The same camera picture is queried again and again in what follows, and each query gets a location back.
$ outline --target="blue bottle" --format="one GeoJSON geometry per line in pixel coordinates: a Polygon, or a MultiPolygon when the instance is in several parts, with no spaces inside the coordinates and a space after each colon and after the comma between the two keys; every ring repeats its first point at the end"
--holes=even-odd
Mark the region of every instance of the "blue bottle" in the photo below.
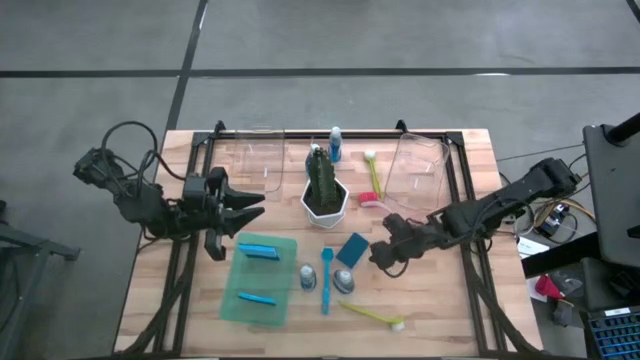
{"type": "Polygon", "coordinates": [[[309,177],[310,167],[311,167],[311,157],[313,156],[313,152],[317,149],[320,149],[320,145],[311,144],[311,149],[309,149],[309,155],[307,155],[307,160],[304,161],[304,168],[307,171],[307,177],[309,177]]]}
{"type": "Polygon", "coordinates": [[[342,158],[342,134],[340,128],[334,126],[329,134],[329,159],[332,163],[340,161],[342,158]]]}

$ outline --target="translucent green tray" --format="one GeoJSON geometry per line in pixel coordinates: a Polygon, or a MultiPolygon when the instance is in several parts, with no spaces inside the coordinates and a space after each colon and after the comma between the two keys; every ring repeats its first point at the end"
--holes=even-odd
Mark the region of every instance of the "translucent green tray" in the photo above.
{"type": "Polygon", "coordinates": [[[236,244],[273,246],[279,261],[233,254],[231,272],[224,290],[220,318],[263,326],[283,326],[287,320],[289,288],[295,271],[298,244],[293,239],[241,233],[236,244]],[[276,305],[259,304],[238,298],[241,292],[275,299],[276,305]]]}

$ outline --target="gray floor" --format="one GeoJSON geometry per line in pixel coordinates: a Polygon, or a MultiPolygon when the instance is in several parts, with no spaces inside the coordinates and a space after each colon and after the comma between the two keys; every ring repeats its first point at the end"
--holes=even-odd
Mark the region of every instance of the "gray floor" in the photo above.
{"type": "MultiPolygon", "coordinates": [[[[9,35],[0,38],[0,71],[180,69],[196,6],[0,0],[0,34],[9,35]]],[[[193,68],[640,66],[639,35],[624,0],[211,0],[193,68]]],[[[111,350],[139,230],[71,172],[115,123],[138,120],[161,134],[176,82],[0,79],[8,218],[83,248],[78,262],[48,266],[25,358],[111,350]]],[[[190,79],[177,127],[388,128],[405,119],[414,128],[488,128],[500,159],[580,143],[583,126],[636,113],[638,93],[640,75],[190,79]]],[[[123,131],[111,146],[136,163],[150,143],[123,131]]],[[[515,179],[543,157],[500,170],[515,179]]],[[[592,207],[588,191],[577,199],[592,207]]],[[[536,305],[545,348],[584,355],[582,333],[553,326],[547,310],[536,305]]]]}

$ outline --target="clear plastic container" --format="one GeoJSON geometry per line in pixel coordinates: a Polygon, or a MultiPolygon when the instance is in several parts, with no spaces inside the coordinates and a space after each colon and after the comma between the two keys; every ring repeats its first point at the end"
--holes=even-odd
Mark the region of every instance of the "clear plastic container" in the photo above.
{"type": "Polygon", "coordinates": [[[230,184],[236,190],[275,196],[282,184],[283,129],[257,126],[236,132],[230,184]]]}
{"type": "Polygon", "coordinates": [[[440,191],[449,146],[414,134],[404,134],[389,170],[385,203],[423,215],[440,207],[440,191]]]}

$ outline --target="green plant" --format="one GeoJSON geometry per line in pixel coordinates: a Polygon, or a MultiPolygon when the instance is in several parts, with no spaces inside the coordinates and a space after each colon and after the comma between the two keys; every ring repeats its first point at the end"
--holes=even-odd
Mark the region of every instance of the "green plant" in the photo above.
{"type": "Polygon", "coordinates": [[[316,215],[332,214],[340,211],[341,195],[335,182],[335,172],[329,160],[329,154],[322,148],[316,149],[309,167],[311,197],[307,205],[316,215]]]}

